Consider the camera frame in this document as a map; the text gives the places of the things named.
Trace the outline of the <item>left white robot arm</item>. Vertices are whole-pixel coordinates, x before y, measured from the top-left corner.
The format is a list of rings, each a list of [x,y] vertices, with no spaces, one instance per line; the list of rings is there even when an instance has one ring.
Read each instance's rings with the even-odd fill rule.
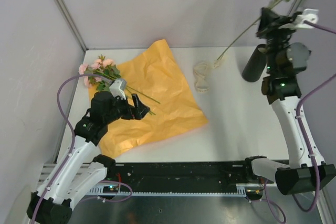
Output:
[[[101,181],[110,182],[116,175],[113,158],[99,154],[88,169],[77,177],[85,158],[98,146],[112,122],[141,120],[150,111],[138,95],[131,95],[133,104],[108,91],[97,92],[91,106],[72,131],[72,141],[47,179],[32,193],[27,215],[31,223],[68,223],[76,205]]]

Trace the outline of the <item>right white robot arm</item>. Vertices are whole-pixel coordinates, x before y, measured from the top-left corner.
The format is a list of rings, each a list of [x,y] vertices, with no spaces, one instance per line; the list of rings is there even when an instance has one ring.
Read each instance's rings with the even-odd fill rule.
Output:
[[[243,179],[254,183],[263,177],[275,182],[283,195],[320,190],[335,177],[335,166],[325,163],[309,130],[297,81],[297,74],[307,69],[311,51],[300,42],[290,43],[296,30],[313,28],[318,12],[305,9],[283,16],[263,7],[256,36],[266,42],[256,47],[242,73],[247,82],[256,82],[262,72],[267,73],[261,92],[279,120],[289,156],[287,165],[264,156],[247,158]]]

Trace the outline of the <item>orange flower bouquet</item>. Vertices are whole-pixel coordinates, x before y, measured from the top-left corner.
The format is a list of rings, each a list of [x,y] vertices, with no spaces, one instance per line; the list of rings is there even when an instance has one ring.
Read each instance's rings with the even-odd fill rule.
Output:
[[[117,120],[99,143],[102,154],[117,157],[135,147],[189,132],[207,124],[190,86],[166,40],[154,42],[134,59],[94,70],[128,83],[126,94],[136,93],[151,112],[138,120]]]

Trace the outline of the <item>cream printed ribbon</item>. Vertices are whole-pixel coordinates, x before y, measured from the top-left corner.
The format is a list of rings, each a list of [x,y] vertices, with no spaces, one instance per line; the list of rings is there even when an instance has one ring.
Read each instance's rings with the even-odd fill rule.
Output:
[[[212,70],[221,66],[222,61],[223,55],[219,56],[213,63],[202,61],[193,67],[194,87],[198,93],[206,93],[209,90],[207,78]]]

